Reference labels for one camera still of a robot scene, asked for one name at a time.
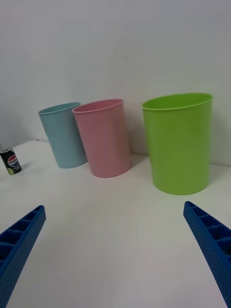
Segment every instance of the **plastic cup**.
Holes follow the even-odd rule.
[[[154,185],[171,194],[204,189],[209,179],[213,96],[185,93],[142,105]]]
[[[73,109],[91,172],[109,178],[131,167],[123,100],[111,99]]]
[[[39,116],[60,168],[73,168],[87,162],[72,109],[80,103],[66,103],[39,111]]]

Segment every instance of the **pepsi logo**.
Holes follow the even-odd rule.
[[[12,155],[11,157],[8,158],[8,165],[13,168],[19,165],[19,162],[15,155]]]

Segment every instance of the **cup rim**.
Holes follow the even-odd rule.
[[[78,106],[80,106],[81,103],[64,103],[64,104],[59,104],[59,105],[55,105],[55,106],[51,106],[45,109],[42,109],[38,112],[39,115],[48,115],[48,114],[54,114],[57,112],[61,112],[67,109],[72,109],[73,107],[76,108]]]
[[[89,107],[91,105],[96,105],[99,102],[110,102],[110,101],[114,101],[115,103],[112,103],[109,106],[103,107],[103,108],[99,108],[99,109],[92,109],[92,110],[85,110],[86,106]],[[78,107],[75,107],[72,112],[74,114],[88,114],[91,112],[97,112],[97,111],[101,111],[101,110],[105,110],[105,109],[109,109],[109,108],[113,108],[116,107],[120,104],[122,104],[124,101],[122,99],[108,99],[108,100],[100,100],[100,101],[95,101],[95,102],[91,102],[91,103],[87,103]]]
[[[149,108],[149,107],[145,107],[145,104],[147,104],[147,103],[149,103],[149,102],[151,102],[151,101],[155,101],[155,100],[157,100],[157,99],[162,99],[162,98],[166,98],[166,97],[180,96],[180,95],[183,96],[183,95],[189,95],[189,94],[191,94],[191,95],[201,95],[201,94],[204,94],[204,95],[209,96],[209,98],[208,98],[208,99],[205,99],[204,101],[199,102],[199,103],[195,103],[195,104],[188,105],[188,106],[181,106],[181,107],[171,107],[171,108]],[[149,110],[149,111],[179,110],[179,109],[186,109],[186,108],[197,107],[197,106],[206,104],[206,103],[208,103],[209,101],[212,101],[213,99],[214,99],[214,96],[213,96],[211,93],[206,93],[206,92],[176,93],[176,94],[158,96],[158,97],[153,98],[153,99],[151,99],[151,100],[145,101],[145,102],[142,104],[142,109],[143,109],[143,110]]]

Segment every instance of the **blue cup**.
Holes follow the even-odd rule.
[[[39,111],[44,130],[60,168],[73,168],[87,162],[72,109],[80,103],[66,103]]]

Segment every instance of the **pink cup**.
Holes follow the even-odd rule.
[[[74,108],[79,133],[93,175],[110,178],[131,168],[122,99]]]

